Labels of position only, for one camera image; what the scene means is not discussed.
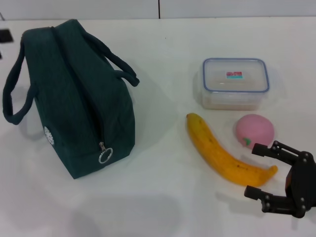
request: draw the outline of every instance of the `label sticker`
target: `label sticker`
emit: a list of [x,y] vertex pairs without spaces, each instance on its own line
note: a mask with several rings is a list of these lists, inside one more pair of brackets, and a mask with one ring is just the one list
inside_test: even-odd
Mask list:
[[243,79],[242,72],[226,72],[227,79]]

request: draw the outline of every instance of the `banana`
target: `banana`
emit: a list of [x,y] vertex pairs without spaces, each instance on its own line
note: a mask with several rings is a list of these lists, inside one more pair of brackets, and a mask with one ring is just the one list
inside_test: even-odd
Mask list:
[[187,115],[187,126],[195,147],[220,175],[243,186],[261,186],[277,172],[277,166],[268,169],[246,164],[226,152],[213,136],[205,121],[197,114]]

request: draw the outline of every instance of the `plastic food container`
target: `plastic food container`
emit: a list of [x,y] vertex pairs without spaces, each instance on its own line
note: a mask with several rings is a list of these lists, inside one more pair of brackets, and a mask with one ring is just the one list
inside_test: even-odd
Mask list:
[[260,59],[209,58],[202,70],[202,104],[207,109],[255,110],[270,89]]

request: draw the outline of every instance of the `metal ring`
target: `metal ring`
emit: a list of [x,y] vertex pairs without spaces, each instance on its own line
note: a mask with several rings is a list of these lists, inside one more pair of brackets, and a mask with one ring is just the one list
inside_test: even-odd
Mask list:
[[[109,154],[108,158],[107,158],[105,161],[101,161],[101,158],[102,158],[103,154],[104,154],[105,152],[107,152],[107,151],[111,151],[111,153]],[[112,154],[113,154],[113,149],[112,149],[111,147],[110,147],[110,148],[107,148],[105,151],[103,151],[103,152],[100,154],[100,156],[99,156],[99,162],[100,162],[100,164],[104,164],[105,162],[107,162],[107,161],[111,158]]]

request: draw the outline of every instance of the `pink peach toy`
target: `pink peach toy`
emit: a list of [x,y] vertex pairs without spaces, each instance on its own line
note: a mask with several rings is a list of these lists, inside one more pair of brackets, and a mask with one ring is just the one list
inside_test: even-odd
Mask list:
[[272,123],[260,115],[245,115],[236,124],[236,137],[245,147],[253,148],[255,143],[269,145],[275,136]]

